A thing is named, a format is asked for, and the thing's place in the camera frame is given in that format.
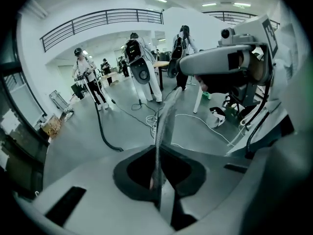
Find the gray floor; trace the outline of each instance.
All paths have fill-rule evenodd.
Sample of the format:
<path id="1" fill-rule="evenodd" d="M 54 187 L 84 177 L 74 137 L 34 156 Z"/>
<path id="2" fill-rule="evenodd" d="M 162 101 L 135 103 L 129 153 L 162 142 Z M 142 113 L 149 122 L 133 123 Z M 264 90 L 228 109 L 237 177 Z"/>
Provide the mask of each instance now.
<path id="1" fill-rule="evenodd" d="M 176 80 L 167 77 L 163 73 L 162 91 L 163 99 L 176 86 Z M 133 81 L 127 78 L 123 81 L 106 88 L 116 104 L 145 122 L 146 116 L 153 115 L 154 112 L 145 106 L 138 111 L 132 111 L 131 106 L 138 103 L 138 97 L 134 88 Z M 211 100 L 203 98 L 197 114 L 193 113 L 193 108 L 199 86 L 188 86 L 182 93 L 178 101 L 177 114 L 189 114 L 206 120 L 207 112 L 210 107 L 221 106 L 224 95 L 214 94 Z M 100 111 L 103 130 L 107 140 L 115 146 L 122 147 L 124 150 L 143 145 L 153 144 L 149 127 L 138 122 L 136 119 L 122 112 L 110 100 L 110 108 Z M 147 105 L 157 110 L 162 105 L 155 101 L 146 102 Z M 93 101 L 90 96 L 74 104 L 75 114 L 61 128 L 58 136 L 51 142 L 45 161 L 44 188 L 81 165 L 82 163 L 96 160 L 104 156 L 115 153 L 108 148 L 101 139 L 97 114 Z M 215 131 L 224 135 L 231 141 L 238 133 L 237 125 L 226 121 Z M 177 116 L 172 143 L 203 153 L 224 155 L 228 150 L 227 142 L 219 135 L 212 132 L 199 119 L 188 116 Z"/>

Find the black slot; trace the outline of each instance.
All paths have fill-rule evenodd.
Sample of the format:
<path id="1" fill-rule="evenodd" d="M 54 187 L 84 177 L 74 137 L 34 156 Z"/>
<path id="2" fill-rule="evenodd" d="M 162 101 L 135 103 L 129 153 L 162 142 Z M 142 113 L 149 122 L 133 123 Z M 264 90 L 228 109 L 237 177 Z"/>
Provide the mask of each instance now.
<path id="1" fill-rule="evenodd" d="M 72 187 L 45 215 L 46 218 L 59 226 L 63 226 L 85 192 L 86 189 Z"/>
<path id="2" fill-rule="evenodd" d="M 248 170 L 248 167 L 245 167 L 245 166 L 242 166 L 242 165 L 236 165 L 236 164 L 226 164 L 224 166 L 224 168 L 228 169 L 228 170 L 237 171 L 237 172 L 240 172 L 240 173 L 243 173 L 243 174 L 245 174 L 246 170 Z"/>

